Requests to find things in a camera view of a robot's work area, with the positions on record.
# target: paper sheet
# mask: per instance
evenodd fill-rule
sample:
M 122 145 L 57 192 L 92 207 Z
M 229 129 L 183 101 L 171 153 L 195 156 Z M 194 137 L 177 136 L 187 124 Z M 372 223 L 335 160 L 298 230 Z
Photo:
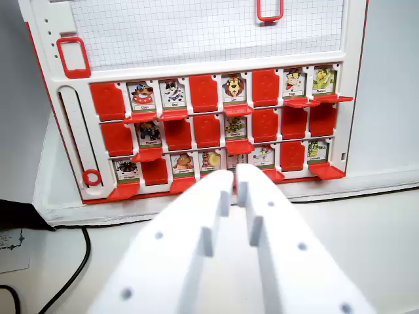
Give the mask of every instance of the paper sheet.
M 261 0 L 263 16 L 280 0 Z M 343 0 L 286 0 L 273 24 L 256 0 L 72 0 L 93 70 L 339 50 Z

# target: character card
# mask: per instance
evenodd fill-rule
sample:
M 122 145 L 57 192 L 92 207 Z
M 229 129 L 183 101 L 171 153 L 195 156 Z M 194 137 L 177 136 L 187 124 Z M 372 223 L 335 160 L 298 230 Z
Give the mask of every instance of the character card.
M 298 98 L 304 97 L 306 94 L 306 73 L 298 69 L 285 69 L 283 70 L 283 89 L 282 97 Z
M 194 175 L 194 163 L 187 153 L 170 155 L 172 162 L 173 177 L 189 177 Z
M 221 169 L 221 156 L 215 151 L 198 152 L 201 175 Z
M 331 95 L 336 90 L 337 72 L 329 66 L 315 67 L 313 78 L 313 95 Z
M 227 169 L 228 170 L 236 171 L 236 166 L 238 164 L 246 164 L 246 163 L 247 163 L 247 154 L 227 156 Z
M 147 121 L 136 123 L 138 144 L 140 148 L 161 147 L 159 122 Z
M 129 83 L 127 86 L 133 112 L 156 111 L 153 87 L 146 82 Z
M 275 151 L 270 145 L 255 147 L 251 155 L 252 164 L 259 168 L 272 168 L 275 166 Z
M 307 164 L 327 162 L 329 144 L 324 140 L 313 140 L 308 142 Z
M 247 138 L 246 118 L 244 116 L 235 116 L 229 118 L 224 116 L 225 139 L 245 139 Z
M 246 102 L 246 80 L 240 74 L 223 75 L 223 103 L 244 103 Z
M 118 183 L 139 181 L 138 166 L 130 158 L 113 160 L 112 163 Z
M 177 78 L 161 80 L 159 82 L 162 95 L 163 109 L 185 109 L 186 97 L 185 87 L 179 83 Z

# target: cartoon character portrait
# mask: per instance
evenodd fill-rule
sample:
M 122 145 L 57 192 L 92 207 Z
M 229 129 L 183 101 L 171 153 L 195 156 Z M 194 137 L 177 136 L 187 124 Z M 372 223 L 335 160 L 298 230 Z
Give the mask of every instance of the cartoon character portrait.
M 266 157 L 268 157 L 268 153 L 272 152 L 274 149 L 268 145 L 268 146 L 264 146 L 261 148 L 261 151 L 259 153 L 259 155 L 253 155 L 254 159 L 261 159 L 263 161 L 266 160 Z
M 231 75 L 223 84 L 225 93 L 230 97 L 237 97 L 244 91 L 244 82 L 238 75 Z
M 296 89 L 299 88 L 301 86 L 301 71 L 300 69 L 292 69 L 289 71 L 289 73 L 287 74 L 287 81 L 286 83 L 286 90 L 290 90 L 291 92 Z
M 149 136 L 151 141 L 160 139 L 160 131 L 153 121 L 142 122 L 139 125 L 139 133 L 142 139 L 145 139 L 146 136 Z
M 185 170 L 193 169 L 193 167 L 192 158 L 188 154 L 182 154 L 176 160 L 176 164 L 173 166 L 173 169 Z
M 225 131 L 227 133 L 239 132 L 245 128 L 245 124 L 237 116 L 234 118 L 228 118 L 227 123 L 228 126 L 225 127 Z
M 133 95 L 133 103 L 145 105 L 153 102 L 153 98 L 151 97 L 153 94 L 153 87 L 147 87 L 144 84 L 138 84 L 136 89 L 131 94 Z
M 313 80 L 313 89 L 320 90 L 324 89 L 334 83 L 335 70 L 329 68 L 317 69 L 317 74 Z
M 183 101 L 185 93 L 177 85 L 177 81 L 166 82 L 166 89 L 164 90 L 164 95 L 167 96 L 167 101 Z

